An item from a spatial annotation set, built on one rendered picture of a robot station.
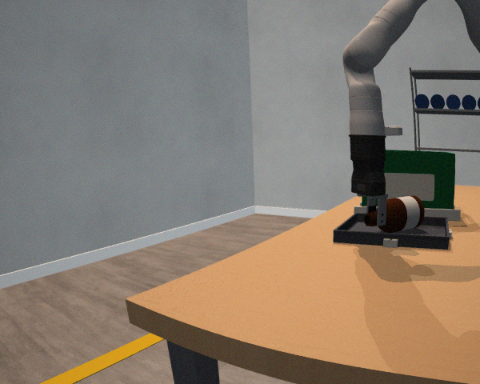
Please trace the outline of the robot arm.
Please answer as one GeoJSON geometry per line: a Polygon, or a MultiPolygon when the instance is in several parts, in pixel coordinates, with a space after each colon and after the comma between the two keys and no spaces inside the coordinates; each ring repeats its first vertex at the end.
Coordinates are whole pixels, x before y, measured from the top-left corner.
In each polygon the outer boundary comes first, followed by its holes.
{"type": "MultiPolygon", "coordinates": [[[[342,59],[350,110],[382,111],[382,96],[375,83],[374,68],[406,31],[426,1],[389,0],[344,49],[342,59]]],[[[480,0],[455,1],[463,13],[470,40],[480,53],[480,0]]]]}

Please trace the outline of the brown bottle with white label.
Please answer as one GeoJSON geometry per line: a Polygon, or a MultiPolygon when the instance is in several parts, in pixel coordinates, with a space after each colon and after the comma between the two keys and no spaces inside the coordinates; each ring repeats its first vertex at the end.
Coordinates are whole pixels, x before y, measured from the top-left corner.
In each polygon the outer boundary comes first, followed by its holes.
{"type": "MultiPolygon", "coordinates": [[[[416,196],[387,199],[386,224],[378,228],[394,233],[419,227],[424,219],[424,206],[416,196]]],[[[364,216],[366,226],[376,226],[377,210],[364,216]]]]}

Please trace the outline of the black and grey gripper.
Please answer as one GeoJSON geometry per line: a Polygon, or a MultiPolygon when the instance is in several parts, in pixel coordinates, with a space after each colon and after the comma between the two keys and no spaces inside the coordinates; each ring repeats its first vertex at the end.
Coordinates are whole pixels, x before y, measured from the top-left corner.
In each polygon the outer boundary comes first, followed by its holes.
{"type": "Polygon", "coordinates": [[[380,110],[350,111],[350,160],[353,161],[351,192],[367,196],[366,213],[376,211],[376,226],[386,224],[385,138],[402,135],[401,126],[385,126],[380,110]],[[382,196],[379,196],[382,195],[382,196]],[[370,197],[369,197],[370,196],[370,197]]]}

